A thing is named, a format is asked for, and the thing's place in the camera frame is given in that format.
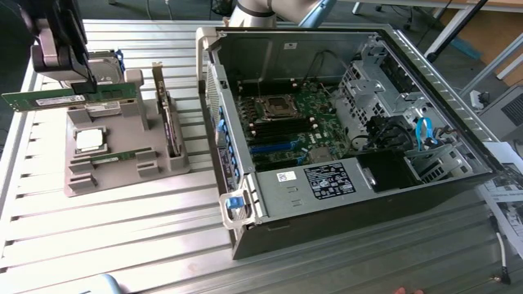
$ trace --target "green circuit board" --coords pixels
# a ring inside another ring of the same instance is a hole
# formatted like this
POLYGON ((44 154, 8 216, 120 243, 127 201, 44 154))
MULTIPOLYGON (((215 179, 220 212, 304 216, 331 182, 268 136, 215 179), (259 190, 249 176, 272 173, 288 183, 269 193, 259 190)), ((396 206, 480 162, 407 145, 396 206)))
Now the green circuit board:
POLYGON ((69 107, 85 103, 99 103, 116 100, 135 99, 136 86, 133 83, 97 85, 96 93, 76 95, 73 89, 20 92, 1 94, 14 111, 32 111, 49 108, 69 107))
POLYGON ((136 158, 136 153, 143 152, 143 151, 149 151, 152 150, 151 147, 129 150, 129 151, 123 151, 119 153, 109 153, 109 154, 103 154, 103 155, 95 155, 84 159, 75 159, 70 161, 72 164, 79 164, 80 162, 91 161, 92 164, 104 164, 107 162, 113 162, 113 161, 124 161, 136 158))
MULTIPOLYGON (((289 97, 297 110, 296 118, 313 118, 317 127, 308 132, 288 135, 288 141, 293 144, 291 150, 252 154, 256 169, 267 163, 276 162, 287 163, 289 166, 292 162, 295 162, 295 166, 312 164, 317 162, 317 154, 323 154, 329 160, 336 160, 348 151, 348 141, 343 126, 332 108, 328 94, 321 90, 319 84, 307 83, 289 97)), ((249 133, 249 124, 255 121, 261 122, 264 116, 264 109, 257 103, 259 100, 260 97, 243 97, 237 101, 240 121, 248 145, 251 145, 249 143, 253 140, 253 136, 249 133), (249 112, 248 110, 245 111, 245 105, 252 104, 252 101, 255 103, 249 112)))

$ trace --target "cable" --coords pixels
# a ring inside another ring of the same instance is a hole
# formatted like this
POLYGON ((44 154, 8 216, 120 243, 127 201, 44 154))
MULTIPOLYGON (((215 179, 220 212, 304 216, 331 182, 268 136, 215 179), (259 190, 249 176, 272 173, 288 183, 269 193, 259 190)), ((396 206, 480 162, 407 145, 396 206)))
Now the cable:
POLYGON ((303 77, 303 79, 301 79, 301 81, 300 81, 301 85, 303 85, 303 82, 304 82, 304 81, 307 80, 307 78, 309 77, 309 73, 311 73, 312 66, 313 66, 313 64, 315 64, 315 62, 316 62, 317 57, 321 55, 321 62, 320 62, 320 65, 319 65, 320 67, 317 68, 317 73, 316 73, 316 76, 317 76, 319 71, 321 70, 321 66, 323 66, 323 64, 324 64, 324 60, 323 60, 323 59, 324 59, 324 57, 323 57, 323 54, 324 54, 324 53, 331 54, 331 55, 336 58, 337 62, 340 62, 343 68, 344 68, 345 70, 349 70, 349 66, 347 65, 347 63, 344 63, 343 59, 340 58, 340 56, 339 56, 333 51, 331 51, 331 50, 321 50, 321 51, 316 52, 316 54, 315 54, 315 56, 313 56, 313 59, 312 59, 309 68, 307 69, 307 73, 304 74, 304 77, 303 77))
POLYGON ((492 226, 493 232, 496 233, 499 247, 500 247, 500 277, 497 278, 501 284, 509 285, 511 279, 508 276, 507 268, 507 256, 505 256, 505 244, 503 243, 503 238, 500 237, 499 224, 496 217, 492 212, 488 214, 489 225, 492 226))
POLYGON ((168 12, 169 12, 169 19, 172 20, 171 4, 169 4, 168 0, 165 0, 165 5, 167 5, 167 8, 168 8, 168 12))
POLYGON ((313 75, 313 78, 317 78, 319 71, 321 70, 321 67, 324 66, 325 55, 321 54, 320 57, 321 57, 321 60, 320 60, 320 62, 319 62, 319 67, 317 67, 317 70, 316 70, 316 74, 313 75))
POLYGON ((389 126, 397 128, 401 131, 401 133, 405 134, 408 143, 411 145, 411 150, 413 150, 416 148, 415 141, 412 140, 412 136, 408 133, 407 129, 401 127, 399 124, 391 124, 389 126))
POLYGON ((335 52, 332 52, 331 50, 324 50, 323 52, 331 54, 337 59, 337 61, 341 63, 343 68, 345 70, 349 70, 349 66, 347 65, 347 63, 344 63, 343 59, 340 58, 340 56, 335 52))
POLYGON ((431 31, 431 29, 433 28, 435 23, 441 19, 444 10, 448 8, 449 4, 452 3, 452 0, 448 0, 447 5, 443 7, 443 12, 440 13, 440 15, 433 19, 431 26, 427 28, 427 30, 424 31, 421 38, 417 41, 416 47, 419 47, 419 44, 421 44, 421 41, 427 35, 427 33, 431 31))
POLYGON ((153 20, 152 16, 151 16, 151 8, 148 6, 148 0, 145 0, 145 9, 147 9, 147 15, 148 15, 148 19, 153 20))
POLYGON ((500 233, 496 232, 499 247, 500 247, 500 265, 501 267, 507 267, 507 257, 505 257, 505 244, 503 243, 503 238, 500 237, 500 233))
POLYGON ((321 54, 323 54, 323 51, 316 52, 316 54, 313 55, 313 59, 312 59, 309 68, 307 69, 307 72, 304 73, 304 77, 303 77, 303 79, 301 79, 301 81, 300 81, 300 84, 301 84, 301 85, 303 85, 304 81, 307 80, 307 78, 309 77, 311 69, 312 69, 313 64, 315 64, 315 62, 316 62, 317 56, 321 55, 321 54))

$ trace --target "metal workbench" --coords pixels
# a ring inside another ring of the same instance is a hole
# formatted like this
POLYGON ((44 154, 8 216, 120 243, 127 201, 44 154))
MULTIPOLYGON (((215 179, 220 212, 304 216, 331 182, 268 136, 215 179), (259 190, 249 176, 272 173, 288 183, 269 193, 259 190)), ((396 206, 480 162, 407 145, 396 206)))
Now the metal workbench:
MULTIPOLYGON (((513 285, 488 279, 500 268, 499 245, 472 191, 425 213, 232 261, 196 90, 200 26, 219 22, 85 21, 89 49, 119 47, 125 67, 144 70, 145 99, 151 63, 163 62, 189 174, 66 198, 65 112, 14 114, 0 166, 0 292, 76 294, 111 273, 127 292, 140 293, 392 294, 400 285, 428 294, 521 293, 513 254, 513 285)), ((28 69, 22 91, 57 87, 28 69)))

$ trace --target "motherboard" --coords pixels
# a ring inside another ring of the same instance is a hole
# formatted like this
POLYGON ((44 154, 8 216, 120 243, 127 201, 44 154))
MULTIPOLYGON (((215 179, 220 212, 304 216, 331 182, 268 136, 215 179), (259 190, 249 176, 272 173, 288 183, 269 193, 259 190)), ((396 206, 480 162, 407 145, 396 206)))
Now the motherboard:
POLYGON ((345 155, 347 136, 320 83, 305 82, 292 94, 239 96, 236 106, 256 171, 345 155))

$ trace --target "blue latch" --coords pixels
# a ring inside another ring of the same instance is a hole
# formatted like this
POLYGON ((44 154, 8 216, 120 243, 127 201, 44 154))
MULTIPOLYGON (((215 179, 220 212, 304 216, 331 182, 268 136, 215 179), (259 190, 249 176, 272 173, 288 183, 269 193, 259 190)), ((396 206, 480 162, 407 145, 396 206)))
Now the blue latch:
POLYGON ((223 132, 223 131, 224 131, 224 127, 225 127, 225 120, 224 120, 224 119, 220 119, 220 121, 219 121, 219 126, 216 127, 217 130, 219 130, 219 132, 223 132))
POLYGON ((225 207, 227 209, 235 209, 244 207, 244 199, 241 197, 231 197, 225 199, 225 207))

